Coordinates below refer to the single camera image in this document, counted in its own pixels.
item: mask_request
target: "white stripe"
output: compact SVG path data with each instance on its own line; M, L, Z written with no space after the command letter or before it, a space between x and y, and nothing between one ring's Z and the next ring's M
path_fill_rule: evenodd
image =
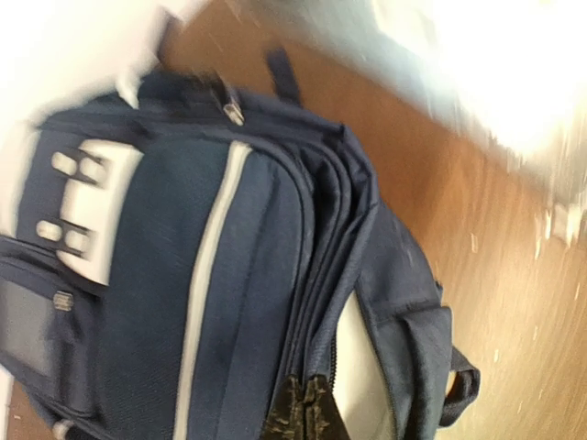
M218 241L227 218L228 208L238 188L240 176L250 147L242 142L234 141L230 145L227 168L224 179L218 190L212 211L208 216L202 242L195 258L194 273L190 285L190 296L187 305L187 321L183 339L182 368L177 390L175 406L175 428L173 440L187 438L187 425L190 415L190 400L194 384L195 361L200 341L200 332L204 317L205 299L208 294L210 275L216 257Z

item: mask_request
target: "navy blue backpack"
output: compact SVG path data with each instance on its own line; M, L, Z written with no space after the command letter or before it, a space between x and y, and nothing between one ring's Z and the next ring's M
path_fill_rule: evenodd
M154 71L138 109L102 95L29 140L0 363L56 438L353 438L336 398L351 299L389 403L373 438L432 439L477 396L359 141L300 106L283 51L269 61L281 99Z

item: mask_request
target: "white wall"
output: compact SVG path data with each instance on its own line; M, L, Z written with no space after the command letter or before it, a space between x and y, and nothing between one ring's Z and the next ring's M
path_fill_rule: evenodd
M83 100L130 66L147 65L159 5L187 18L206 0L20 0L3 3L0 27L0 141L16 121L64 101ZM11 154L0 150L0 169ZM9 179L0 176L0 186ZM11 379L0 369L0 440Z

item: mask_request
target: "zipper pull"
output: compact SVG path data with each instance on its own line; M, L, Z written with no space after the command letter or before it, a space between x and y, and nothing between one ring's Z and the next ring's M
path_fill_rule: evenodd
M62 312L70 312L73 308L73 295L65 291L58 291L53 296L53 306Z
M240 127L245 124L245 116L242 115L240 105L238 105L236 101L231 101L230 103L225 104L222 107L222 111L228 116L228 119L230 119L233 124Z
M242 127L245 124L245 116L238 103L238 94L217 73L195 75L196 83L210 90L222 113L228 116L230 122Z

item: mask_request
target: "carry handle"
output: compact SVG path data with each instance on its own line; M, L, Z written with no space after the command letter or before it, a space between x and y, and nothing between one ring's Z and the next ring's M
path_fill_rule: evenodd
M273 77L273 87L283 101L302 105L300 88L295 79L294 69L284 48L272 49L266 55L267 64Z
M457 348L452 348L450 369L457 376L449 395L444 400L440 426L453 425L479 395L481 372Z

